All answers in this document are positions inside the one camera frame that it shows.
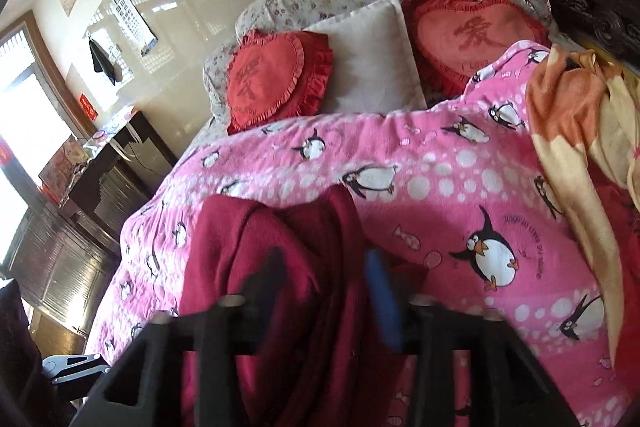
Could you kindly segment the dark red sweater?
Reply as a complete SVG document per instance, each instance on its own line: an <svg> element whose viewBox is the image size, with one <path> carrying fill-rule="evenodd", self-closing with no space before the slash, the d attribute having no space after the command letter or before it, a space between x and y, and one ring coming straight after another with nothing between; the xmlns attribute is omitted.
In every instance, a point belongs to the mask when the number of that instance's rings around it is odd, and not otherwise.
<svg viewBox="0 0 640 427"><path fill-rule="evenodd" d="M237 360L256 426L403 426L413 361L380 338L363 280L368 247L352 196L334 186L312 202L273 208L209 197L190 239L179 310L206 310L242 291L281 251L285 277L265 342Z"/></svg>

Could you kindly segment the pink penguin blanket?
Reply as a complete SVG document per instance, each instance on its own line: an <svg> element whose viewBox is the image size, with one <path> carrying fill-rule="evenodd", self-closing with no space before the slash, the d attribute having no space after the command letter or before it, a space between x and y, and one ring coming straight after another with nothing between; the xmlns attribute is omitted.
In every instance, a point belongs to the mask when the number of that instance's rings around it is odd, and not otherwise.
<svg viewBox="0 0 640 427"><path fill-rule="evenodd" d="M530 133L526 87L551 48L512 44L431 109L293 118L202 132L120 233L122 261L87 347L116 360L156 311L180 312L206 199L273 208L344 188L364 235L418 291L506 314L584 426L613 426L632 389L612 362L603 295Z"/></svg>

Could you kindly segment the dark wooden desk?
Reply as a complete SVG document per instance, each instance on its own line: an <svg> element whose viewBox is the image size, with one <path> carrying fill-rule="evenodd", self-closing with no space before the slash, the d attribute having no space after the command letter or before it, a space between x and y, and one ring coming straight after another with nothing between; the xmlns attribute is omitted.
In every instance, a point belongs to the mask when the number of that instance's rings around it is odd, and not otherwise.
<svg viewBox="0 0 640 427"><path fill-rule="evenodd" d="M151 143L169 165L178 158L142 110L128 105L81 145L88 160L64 188L60 209L89 233L116 244L126 219L152 196L152 188L132 169L134 146Z"/></svg>

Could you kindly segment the orange cream blanket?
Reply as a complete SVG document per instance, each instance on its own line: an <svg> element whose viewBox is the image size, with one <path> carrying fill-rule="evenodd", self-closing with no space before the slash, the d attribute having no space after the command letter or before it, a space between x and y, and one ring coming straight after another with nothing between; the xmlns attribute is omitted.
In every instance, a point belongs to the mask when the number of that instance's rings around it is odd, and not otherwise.
<svg viewBox="0 0 640 427"><path fill-rule="evenodd" d="M639 386L639 78L552 46L526 87L544 173L602 291L612 362Z"/></svg>

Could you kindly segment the black cloth on hook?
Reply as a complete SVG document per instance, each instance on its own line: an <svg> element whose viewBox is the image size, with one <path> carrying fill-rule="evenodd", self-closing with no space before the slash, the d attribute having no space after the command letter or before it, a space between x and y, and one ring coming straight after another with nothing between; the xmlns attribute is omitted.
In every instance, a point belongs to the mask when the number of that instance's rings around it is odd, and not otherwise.
<svg viewBox="0 0 640 427"><path fill-rule="evenodd" d="M110 59L108 53L96 40L89 38L88 43L93 70L102 72L113 86L117 86L122 81L122 69L120 66Z"/></svg>

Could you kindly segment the left red heart pillow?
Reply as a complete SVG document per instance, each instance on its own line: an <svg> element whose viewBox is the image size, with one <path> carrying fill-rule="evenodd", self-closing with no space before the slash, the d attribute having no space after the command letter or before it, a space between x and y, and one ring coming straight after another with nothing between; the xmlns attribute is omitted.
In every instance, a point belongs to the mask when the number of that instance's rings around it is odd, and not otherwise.
<svg viewBox="0 0 640 427"><path fill-rule="evenodd" d="M286 118L314 116L326 95L334 55L329 36L306 30L242 39L227 70L228 132Z"/></svg>

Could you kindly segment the red heart pillow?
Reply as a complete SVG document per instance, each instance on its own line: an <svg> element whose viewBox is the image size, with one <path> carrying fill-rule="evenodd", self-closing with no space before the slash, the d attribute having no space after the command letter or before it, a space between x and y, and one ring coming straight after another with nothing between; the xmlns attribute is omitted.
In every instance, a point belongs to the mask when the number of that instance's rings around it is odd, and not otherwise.
<svg viewBox="0 0 640 427"><path fill-rule="evenodd" d="M547 27L509 0L404 0L401 9L422 88L447 98L513 43L549 43Z"/></svg>
<svg viewBox="0 0 640 427"><path fill-rule="evenodd" d="M286 118L314 116L326 95L334 55L329 36L306 30L242 39L227 70L228 132Z"/></svg>

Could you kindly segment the white square pillow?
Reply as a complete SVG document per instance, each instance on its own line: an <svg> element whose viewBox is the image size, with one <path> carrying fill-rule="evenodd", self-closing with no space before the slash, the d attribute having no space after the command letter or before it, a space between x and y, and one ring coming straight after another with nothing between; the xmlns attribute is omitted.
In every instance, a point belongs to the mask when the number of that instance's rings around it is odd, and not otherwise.
<svg viewBox="0 0 640 427"><path fill-rule="evenodd" d="M399 0L376 0L307 29L328 36L334 56L322 113L385 115L426 107Z"/></svg>

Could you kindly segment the right red heart pillow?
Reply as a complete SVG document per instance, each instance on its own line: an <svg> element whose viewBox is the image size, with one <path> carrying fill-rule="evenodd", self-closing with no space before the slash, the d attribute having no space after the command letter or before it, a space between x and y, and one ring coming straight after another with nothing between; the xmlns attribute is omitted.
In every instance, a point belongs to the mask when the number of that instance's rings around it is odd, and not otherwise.
<svg viewBox="0 0 640 427"><path fill-rule="evenodd" d="M404 0L401 9L422 88L447 98L513 43L549 43L547 27L509 0Z"/></svg>

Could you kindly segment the dark carved wooden headboard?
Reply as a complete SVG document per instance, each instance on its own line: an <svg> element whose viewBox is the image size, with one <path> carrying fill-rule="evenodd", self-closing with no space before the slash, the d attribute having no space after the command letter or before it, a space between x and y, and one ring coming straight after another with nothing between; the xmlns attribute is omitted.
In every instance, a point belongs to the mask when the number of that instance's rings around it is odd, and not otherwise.
<svg viewBox="0 0 640 427"><path fill-rule="evenodd" d="M639 66L639 0L550 0L564 32L591 38L631 66Z"/></svg>

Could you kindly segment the red wall sticker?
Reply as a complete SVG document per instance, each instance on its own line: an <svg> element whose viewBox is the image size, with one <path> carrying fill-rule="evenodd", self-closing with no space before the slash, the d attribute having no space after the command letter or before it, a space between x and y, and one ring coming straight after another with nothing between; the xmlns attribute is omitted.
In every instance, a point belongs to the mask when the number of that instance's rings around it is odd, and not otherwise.
<svg viewBox="0 0 640 427"><path fill-rule="evenodd" d="M96 118L98 118L98 112L93 107L89 99L86 97L85 93L81 93L81 95L79 95L78 103L81 106L82 111L85 113L85 115L91 121L96 121Z"/></svg>

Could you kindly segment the wall calendar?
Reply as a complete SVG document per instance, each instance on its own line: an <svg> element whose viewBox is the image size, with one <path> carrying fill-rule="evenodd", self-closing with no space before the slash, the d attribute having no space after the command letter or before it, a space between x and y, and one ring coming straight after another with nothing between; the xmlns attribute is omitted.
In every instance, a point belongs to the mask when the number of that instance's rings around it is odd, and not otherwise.
<svg viewBox="0 0 640 427"><path fill-rule="evenodd" d="M157 36L149 28L131 0L112 0L114 17L122 33L134 45L141 57L147 56L157 44Z"/></svg>

